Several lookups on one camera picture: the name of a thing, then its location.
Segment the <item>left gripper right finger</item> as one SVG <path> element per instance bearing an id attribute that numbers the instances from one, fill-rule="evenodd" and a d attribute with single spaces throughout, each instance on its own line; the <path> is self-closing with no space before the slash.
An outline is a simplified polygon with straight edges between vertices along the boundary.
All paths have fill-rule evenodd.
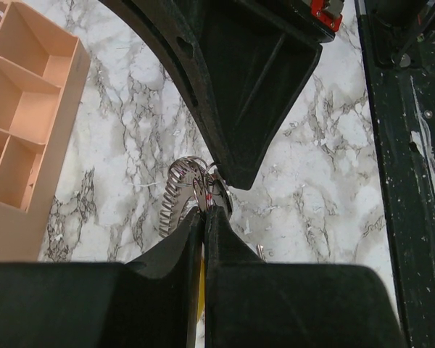
<path id="1" fill-rule="evenodd" d="M 387 290 L 360 265 L 268 263 L 207 215 L 207 347 L 403 347 Z"/>

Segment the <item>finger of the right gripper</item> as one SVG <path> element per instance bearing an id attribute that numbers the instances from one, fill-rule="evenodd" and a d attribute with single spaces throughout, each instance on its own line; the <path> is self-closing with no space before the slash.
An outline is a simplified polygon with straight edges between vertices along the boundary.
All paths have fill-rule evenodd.
<path id="1" fill-rule="evenodd" d="M 174 1 L 103 1 L 153 51 L 199 127 L 222 177 L 231 184 L 210 74 L 188 18 Z"/>

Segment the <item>metal coil keyring yellow handle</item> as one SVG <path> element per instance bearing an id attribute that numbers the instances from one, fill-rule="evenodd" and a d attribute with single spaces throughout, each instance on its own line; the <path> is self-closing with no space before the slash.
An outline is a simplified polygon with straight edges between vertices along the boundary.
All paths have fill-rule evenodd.
<path id="1" fill-rule="evenodd" d="M 197 200 L 193 182 L 207 163 L 197 156 L 175 160 L 168 168 L 165 192 L 159 212 L 159 235 L 168 237 L 179 225 L 191 199 Z"/>

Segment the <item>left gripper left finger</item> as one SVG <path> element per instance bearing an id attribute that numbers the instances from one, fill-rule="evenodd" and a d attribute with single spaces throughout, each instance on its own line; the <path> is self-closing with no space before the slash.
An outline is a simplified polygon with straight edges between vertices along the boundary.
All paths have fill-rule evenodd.
<path id="1" fill-rule="evenodd" d="M 128 263 L 0 262 L 0 347 L 193 347 L 203 219 Z"/>

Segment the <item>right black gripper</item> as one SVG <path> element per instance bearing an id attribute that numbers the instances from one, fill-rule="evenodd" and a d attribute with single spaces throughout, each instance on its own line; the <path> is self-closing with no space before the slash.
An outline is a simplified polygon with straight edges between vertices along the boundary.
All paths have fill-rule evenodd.
<path id="1" fill-rule="evenodd" d="M 268 147 L 316 68 L 341 1 L 211 1 L 201 50 L 231 185 L 252 187 Z"/>

